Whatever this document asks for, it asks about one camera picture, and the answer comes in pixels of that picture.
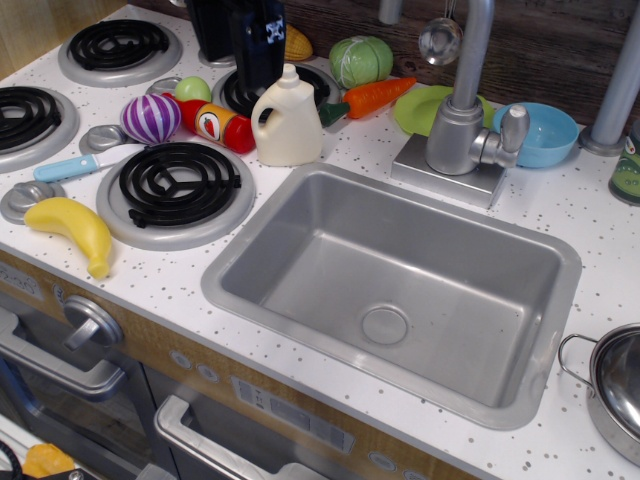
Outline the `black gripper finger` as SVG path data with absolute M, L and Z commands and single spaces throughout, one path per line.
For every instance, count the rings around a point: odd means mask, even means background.
M 233 62 L 229 13 L 225 1 L 190 0 L 186 2 L 191 24 L 207 62 Z
M 230 26 L 240 91 L 261 94 L 282 76 L 284 5 L 280 1 L 236 1 Z

